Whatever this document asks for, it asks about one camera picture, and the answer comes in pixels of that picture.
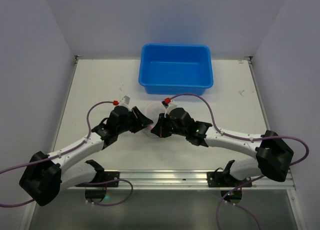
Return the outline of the white mesh laundry bag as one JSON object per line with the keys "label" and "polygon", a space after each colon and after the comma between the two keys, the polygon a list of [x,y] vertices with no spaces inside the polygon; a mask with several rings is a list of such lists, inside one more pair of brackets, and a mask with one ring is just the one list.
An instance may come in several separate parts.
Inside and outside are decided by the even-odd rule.
{"label": "white mesh laundry bag", "polygon": [[144,109],[144,115],[153,121],[151,125],[143,130],[143,133],[151,138],[159,138],[157,135],[151,133],[151,130],[155,127],[158,122],[159,114],[166,111],[165,106],[160,101],[149,103]]}

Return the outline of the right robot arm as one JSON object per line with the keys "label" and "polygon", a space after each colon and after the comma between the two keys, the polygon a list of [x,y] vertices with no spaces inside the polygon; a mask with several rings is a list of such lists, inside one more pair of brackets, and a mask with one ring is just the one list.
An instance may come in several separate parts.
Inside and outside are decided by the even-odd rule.
{"label": "right robot arm", "polygon": [[216,130],[210,123],[195,121],[183,108],[173,109],[169,114],[161,113],[150,132],[159,138],[180,135],[195,146],[218,147],[249,156],[245,160],[228,162],[223,171],[226,180],[243,181],[263,175],[284,182],[294,155],[273,131],[232,137],[224,130]]}

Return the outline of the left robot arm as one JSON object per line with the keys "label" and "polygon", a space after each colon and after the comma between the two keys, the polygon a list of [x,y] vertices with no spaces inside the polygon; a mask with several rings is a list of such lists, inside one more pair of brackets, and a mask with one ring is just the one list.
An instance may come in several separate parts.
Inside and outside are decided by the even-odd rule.
{"label": "left robot arm", "polygon": [[120,134],[137,133],[152,124],[137,107],[116,106],[88,136],[50,154],[35,153],[19,185],[40,206],[49,204],[60,191],[75,185],[107,185],[110,179],[105,176],[104,168],[94,160],[85,160],[86,157],[115,143]]}

